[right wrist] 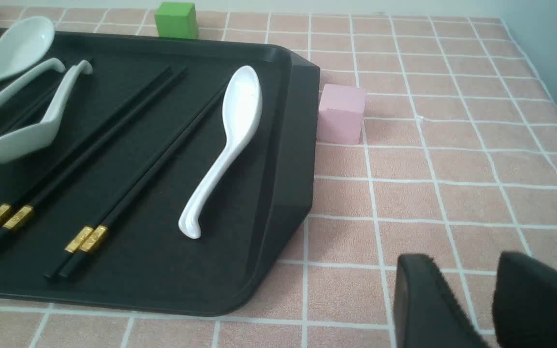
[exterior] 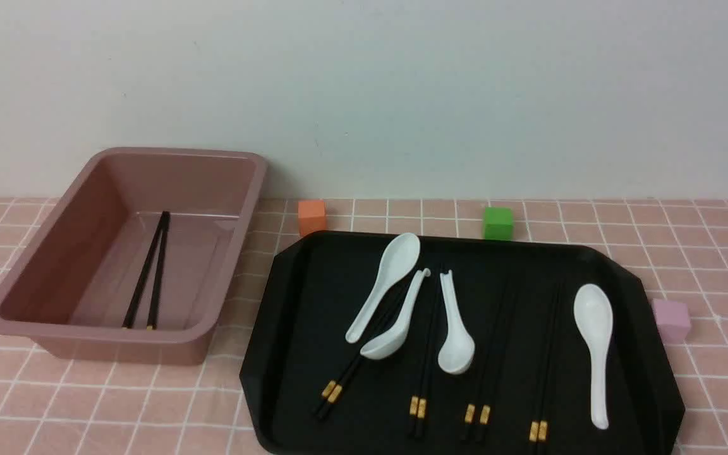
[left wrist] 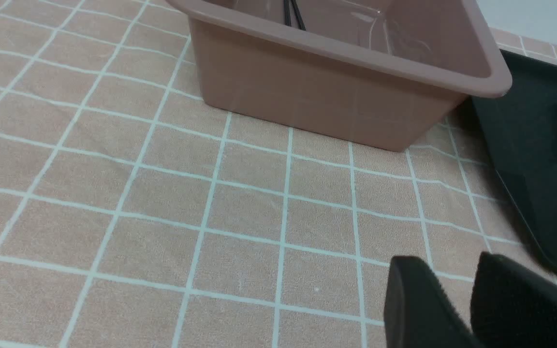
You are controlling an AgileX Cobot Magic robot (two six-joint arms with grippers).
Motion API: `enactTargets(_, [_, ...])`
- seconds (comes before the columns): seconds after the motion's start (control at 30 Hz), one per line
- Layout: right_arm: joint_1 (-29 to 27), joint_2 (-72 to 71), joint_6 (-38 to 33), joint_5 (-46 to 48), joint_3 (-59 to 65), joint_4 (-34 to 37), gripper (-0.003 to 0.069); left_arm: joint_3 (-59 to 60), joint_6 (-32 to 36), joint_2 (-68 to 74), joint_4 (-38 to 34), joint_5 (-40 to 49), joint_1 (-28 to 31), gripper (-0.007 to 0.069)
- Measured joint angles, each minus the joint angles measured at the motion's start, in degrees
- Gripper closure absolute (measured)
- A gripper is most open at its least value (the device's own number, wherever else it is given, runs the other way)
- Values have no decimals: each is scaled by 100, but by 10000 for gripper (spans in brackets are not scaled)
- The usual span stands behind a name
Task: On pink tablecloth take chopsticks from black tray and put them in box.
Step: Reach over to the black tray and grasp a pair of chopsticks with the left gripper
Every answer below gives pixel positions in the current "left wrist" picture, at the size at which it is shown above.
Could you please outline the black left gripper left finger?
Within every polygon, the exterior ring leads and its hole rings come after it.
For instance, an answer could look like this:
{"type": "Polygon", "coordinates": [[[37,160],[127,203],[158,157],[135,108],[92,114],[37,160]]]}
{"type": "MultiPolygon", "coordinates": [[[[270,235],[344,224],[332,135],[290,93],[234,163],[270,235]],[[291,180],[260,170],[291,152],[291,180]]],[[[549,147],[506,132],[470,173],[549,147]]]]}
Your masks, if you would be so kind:
{"type": "Polygon", "coordinates": [[[391,259],[384,304],[389,348],[481,348],[426,262],[391,259]]]}

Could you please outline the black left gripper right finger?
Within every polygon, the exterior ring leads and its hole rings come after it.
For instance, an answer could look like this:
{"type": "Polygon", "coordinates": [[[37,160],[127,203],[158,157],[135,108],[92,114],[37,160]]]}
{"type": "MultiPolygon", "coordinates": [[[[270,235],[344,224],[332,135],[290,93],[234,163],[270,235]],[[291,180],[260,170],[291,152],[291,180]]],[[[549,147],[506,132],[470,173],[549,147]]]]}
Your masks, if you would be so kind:
{"type": "Polygon", "coordinates": [[[557,285],[511,258],[482,252],[470,325],[487,348],[557,348],[557,285]]]}

